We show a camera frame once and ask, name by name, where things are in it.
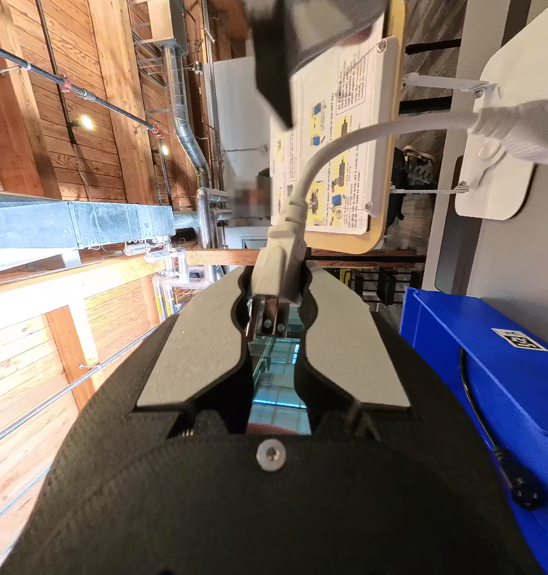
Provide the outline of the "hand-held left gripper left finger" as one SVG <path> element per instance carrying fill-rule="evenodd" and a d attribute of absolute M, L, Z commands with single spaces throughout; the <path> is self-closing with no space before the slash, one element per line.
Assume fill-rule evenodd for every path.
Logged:
<path fill-rule="evenodd" d="M 220 415 L 227 431 L 244 434 L 254 384 L 246 327 L 252 267 L 237 267 L 198 292 L 177 314 L 136 408 Z"/>

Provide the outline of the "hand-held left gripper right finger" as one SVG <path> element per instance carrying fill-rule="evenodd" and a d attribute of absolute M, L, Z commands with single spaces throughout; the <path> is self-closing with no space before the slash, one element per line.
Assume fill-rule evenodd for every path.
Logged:
<path fill-rule="evenodd" d="M 315 263 L 304 267 L 294 387 L 311 433 L 338 413 L 352 431 L 367 411 L 404 413 L 411 402 L 368 305 Z"/>

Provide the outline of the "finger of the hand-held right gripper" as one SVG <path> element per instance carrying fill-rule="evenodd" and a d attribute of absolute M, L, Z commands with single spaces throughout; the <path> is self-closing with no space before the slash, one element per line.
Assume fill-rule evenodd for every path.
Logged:
<path fill-rule="evenodd" d="M 286 1 L 288 75 L 332 47 L 368 39 L 387 6 L 388 1 Z"/>

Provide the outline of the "blue plastic bin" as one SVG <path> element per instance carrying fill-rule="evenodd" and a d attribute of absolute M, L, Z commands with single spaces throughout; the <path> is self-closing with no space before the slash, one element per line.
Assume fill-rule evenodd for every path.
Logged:
<path fill-rule="evenodd" d="M 412 288 L 399 333 L 465 408 L 523 537 L 548 574 L 548 343 L 478 298 Z M 495 447 L 538 479 L 543 507 L 528 512 L 513 502 Z"/>

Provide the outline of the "white power plug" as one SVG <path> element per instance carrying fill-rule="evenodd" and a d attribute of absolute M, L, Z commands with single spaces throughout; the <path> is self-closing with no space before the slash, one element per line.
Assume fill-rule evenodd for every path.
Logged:
<path fill-rule="evenodd" d="M 305 200 L 287 198 L 277 223 L 268 231 L 266 246 L 257 257 L 250 280 L 248 341 L 287 336 L 290 308 L 298 305 L 301 298 L 306 219 Z"/>

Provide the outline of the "white cord connector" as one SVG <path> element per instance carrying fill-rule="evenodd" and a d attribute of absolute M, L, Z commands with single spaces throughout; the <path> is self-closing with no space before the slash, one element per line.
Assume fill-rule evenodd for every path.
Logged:
<path fill-rule="evenodd" d="M 467 131 L 497 140 L 513 159 L 548 167 L 548 100 L 484 108 Z"/>

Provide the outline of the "wooden document board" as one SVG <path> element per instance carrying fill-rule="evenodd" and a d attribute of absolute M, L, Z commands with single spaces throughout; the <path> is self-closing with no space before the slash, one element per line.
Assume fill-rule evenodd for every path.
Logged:
<path fill-rule="evenodd" d="M 399 116 L 405 50 L 405 22 L 405 1 L 390 1 L 384 19 L 384 29 L 388 33 L 387 39 L 395 39 L 395 51 L 393 52 L 393 61 L 386 65 L 386 76 L 390 80 L 391 87 L 380 90 L 380 97 L 382 98 L 382 103 L 385 104 L 386 115 L 383 119 L 377 120 L 377 123 L 393 121 L 398 119 Z M 376 247 L 385 231 L 394 142 L 395 139 L 392 135 L 388 136 L 383 142 L 377 141 L 379 152 L 378 167 L 382 174 L 377 181 L 372 183 L 372 192 L 378 196 L 380 211 L 377 212 L 375 204 L 372 204 L 368 230 L 364 234 L 333 234 L 308 231 L 305 233 L 308 247 L 354 255 L 364 254 Z"/>

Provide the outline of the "printed instruction sheet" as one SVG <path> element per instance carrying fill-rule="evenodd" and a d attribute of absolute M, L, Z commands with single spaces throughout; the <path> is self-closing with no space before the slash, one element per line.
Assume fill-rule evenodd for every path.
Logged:
<path fill-rule="evenodd" d="M 391 117 L 399 42 L 384 35 L 385 16 L 357 44 L 329 48 L 291 80 L 293 128 L 270 122 L 271 223 L 276 224 L 304 167 L 321 149 Z M 366 232 L 383 206 L 386 137 L 336 155 L 317 173 L 306 202 L 306 230 Z"/>

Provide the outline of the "black and white sneaker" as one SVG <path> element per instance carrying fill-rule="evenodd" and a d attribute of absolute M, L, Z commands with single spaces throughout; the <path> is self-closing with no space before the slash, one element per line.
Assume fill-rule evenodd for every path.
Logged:
<path fill-rule="evenodd" d="M 403 149 L 408 184 L 430 186 L 435 181 L 436 161 L 433 156 L 406 146 Z"/>

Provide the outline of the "black sprinkler pipe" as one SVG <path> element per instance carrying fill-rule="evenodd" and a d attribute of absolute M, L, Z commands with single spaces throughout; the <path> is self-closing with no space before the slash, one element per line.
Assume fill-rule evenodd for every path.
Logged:
<path fill-rule="evenodd" d="M 161 134 L 160 130 L 157 128 L 155 124 L 147 122 L 145 119 L 141 119 L 140 117 L 126 111 L 119 106 L 112 104 L 106 101 L 103 98 L 98 97 L 95 93 L 91 92 L 90 90 L 84 89 L 80 86 L 73 84 L 66 76 L 64 75 L 56 75 L 46 71 L 43 68 L 40 68 L 30 61 L 27 61 L 7 50 L 4 50 L 0 47 L 0 58 L 4 59 L 5 61 L 12 62 L 13 66 L 7 68 L 0 68 L 0 75 L 5 75 L 6 73 L 10 72 L 12 69 L 18 68 L 23 69 L 28 72 L 32 72 L 36 76 L 40 76 L 43 79 L 46 79 L 49 82 L 54 83 L 56 86 L 60 88 L 60 91 L 63 93 L 72 93 L 76 97 L 95 103 L 103 108 L 108 109 L 109 111 L 114 112 L 120 116 L 123 116 L 134 123 L 142 126 L 145 130 L 152 133 L 152 135 L 157 140 L 163 140 L 163 135 Z"/>

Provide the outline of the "spiral metal duct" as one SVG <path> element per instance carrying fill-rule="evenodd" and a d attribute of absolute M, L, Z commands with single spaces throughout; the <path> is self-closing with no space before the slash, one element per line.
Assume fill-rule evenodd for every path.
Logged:
<path fill-rule="evenodd" d="M 182 53 L 176 43 L 165 43 L 161 50 L 174 132 L 196 172 L 198 188 L 209 188 L 210 167 L 190 124 Z"/>

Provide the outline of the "rectangular metal duct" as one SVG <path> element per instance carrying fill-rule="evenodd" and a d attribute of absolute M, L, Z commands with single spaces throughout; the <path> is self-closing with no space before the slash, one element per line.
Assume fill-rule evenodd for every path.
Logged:
<path fill-rule="evenodd" d="M 175 234 L 167 206 L 0 202 L 0 248 L 87 248 Z"/>

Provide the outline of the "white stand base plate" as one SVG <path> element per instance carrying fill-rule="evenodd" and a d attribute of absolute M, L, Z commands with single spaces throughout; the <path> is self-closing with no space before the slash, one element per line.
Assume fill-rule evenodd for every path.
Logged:
<path fill-rule="evenodd" d="M 494 54 L 481 80 L 491 85 L 473 111 L 548 100 L 548 7 Z M 507 220 L 522 208 L 535 163 L 513 158 L 496 139 L 468 133 L 455 211 Z"/>

